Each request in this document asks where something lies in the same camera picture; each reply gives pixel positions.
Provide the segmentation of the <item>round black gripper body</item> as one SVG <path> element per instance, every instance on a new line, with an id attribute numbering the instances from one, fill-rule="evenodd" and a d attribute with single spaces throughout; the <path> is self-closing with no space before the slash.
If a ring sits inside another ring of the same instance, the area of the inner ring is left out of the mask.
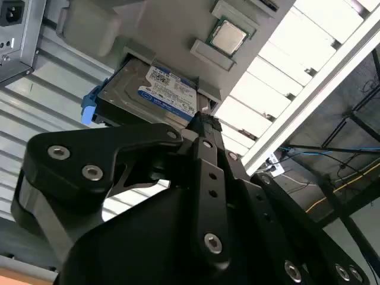
<path id="1" fill-rule="evenodd" d="M 57 284 L 284 284 L 286 238 L 264 191 L 229 155 L 91 230 Z"/>

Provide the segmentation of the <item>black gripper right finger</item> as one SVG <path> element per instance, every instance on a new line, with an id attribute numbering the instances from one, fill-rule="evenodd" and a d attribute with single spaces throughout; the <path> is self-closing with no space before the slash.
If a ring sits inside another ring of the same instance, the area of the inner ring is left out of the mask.
<path id="1" fill-rule="evenodd" d="M 268 175 L 247 175 L 239 156 L 225 149 L 213 116 L 213 136 L 227 193 L 237 204 L 250 272 L 259 284 L 369 284 L 365 272 Z"/>

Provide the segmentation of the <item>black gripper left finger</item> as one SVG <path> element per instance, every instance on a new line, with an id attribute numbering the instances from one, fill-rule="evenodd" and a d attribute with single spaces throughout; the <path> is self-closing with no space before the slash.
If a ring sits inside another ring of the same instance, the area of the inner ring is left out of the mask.
<path id="1" fill-rule="evenodd" d="M 217 165 L 211 115 L 164 123 L 48 132 L 26 147 L 11 212 L 63 266 L 81 237 L 164 190 L 189 186 L 193 164 Z"/>

